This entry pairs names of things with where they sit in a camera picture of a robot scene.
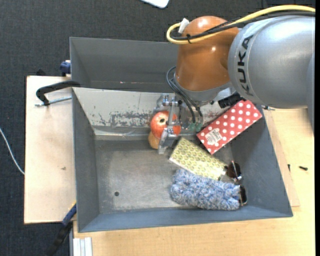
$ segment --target wooden board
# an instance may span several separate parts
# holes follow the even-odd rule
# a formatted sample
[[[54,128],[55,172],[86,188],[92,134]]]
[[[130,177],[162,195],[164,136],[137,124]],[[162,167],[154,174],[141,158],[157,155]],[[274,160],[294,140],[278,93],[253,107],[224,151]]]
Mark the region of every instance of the wooden board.
[[[300,205],[299,197],[296,192],[294,182],[293,182],[291,175],[290,175],[290,169],[288,166],[287,157],[286,157],[286,154],[285,154],[284,149],[282,147],[282,141],[280,140],[277,126],[274,121],[274,116],[276,118],[279,117],[279,113],[281,113],[281,110],[279,110],[279,109],[277,111],[275,111],[275,110],[264,110],[263,111],[264,118],[265,118],[266,123],[268,125],[268,130],[269,130],[270,137],[272,140],[273,149],[276,154],[276,158],[277,158],[279,168],[281,171],[284,186],[285,186],[285,189],[286,189],[286,192],[288,195],[288,199],[289,199],[290,205],[292,207],[295,207],[295,206]]]
[[[71,100],[37,107],[38,88],[66,77],[28,76],[25,117],[24,223],[60,222],[76,200]],[[71,95],[70,89],[48,99]]]

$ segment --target yellow patterned box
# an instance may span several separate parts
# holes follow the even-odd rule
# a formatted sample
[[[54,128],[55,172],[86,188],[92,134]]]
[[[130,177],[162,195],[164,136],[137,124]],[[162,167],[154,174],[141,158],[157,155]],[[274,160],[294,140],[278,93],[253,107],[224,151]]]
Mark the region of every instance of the yellow patterned box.
[[[219,180],[226,173],[226,163],[210,155],[206,150],[191,141],[181,138],[169,160],[192,172],[214,180]]]

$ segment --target wooden table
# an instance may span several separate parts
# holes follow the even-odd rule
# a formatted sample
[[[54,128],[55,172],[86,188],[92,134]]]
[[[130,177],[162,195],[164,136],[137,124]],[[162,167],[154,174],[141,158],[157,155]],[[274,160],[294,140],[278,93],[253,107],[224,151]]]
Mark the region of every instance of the wooden table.
[[[75,200],[71,102],[34,106],[40,102],[37,88],[61,79],[65,78],[27,78],[26,224],[61,221]],[[69,93],[65,90],[50,97]],[[92,237],[94,256],[315,255],[314,135],[307,110],[277,109],[264,114],[293,217],[91,233],[78,233],[75,222],[74,237]]]

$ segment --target red polka dot box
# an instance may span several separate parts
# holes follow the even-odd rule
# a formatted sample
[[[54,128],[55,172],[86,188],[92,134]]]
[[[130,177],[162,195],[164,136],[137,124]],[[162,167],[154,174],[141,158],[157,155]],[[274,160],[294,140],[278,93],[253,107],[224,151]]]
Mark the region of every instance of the red polka dot box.
[[[201,130],[197,137],[213,155],[261,117],[262,114],[251,101],[241,100]]]

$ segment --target white cable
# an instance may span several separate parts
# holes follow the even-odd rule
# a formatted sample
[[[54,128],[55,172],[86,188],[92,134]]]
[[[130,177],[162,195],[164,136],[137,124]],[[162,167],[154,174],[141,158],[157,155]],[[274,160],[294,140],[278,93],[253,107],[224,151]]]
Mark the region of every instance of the white cable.
[[[11,147],[10,147],[8,141],[7,141],[7,138],[6,138],[5,134],[4,134],[4,132],[1,130],[1,127],[0,127],[0,134],[1,134],[2,137],[3,137],[3,139],[4,139],[5,143],[6,143],[6,146],[8,147],[8,150],[9,150],[9,152],[10,152],[10,155],[11,155],[12,160],[14,161],[16,167],[19,169],[20,173],[22,173],[23,175],[25,175],[25,172],[21,169],[21,167],[20,167],[19,164],[17,163],[17,161],[16,161],[16,159],[15,159],[15,157],[14,157],[14,154],[12,153]]]

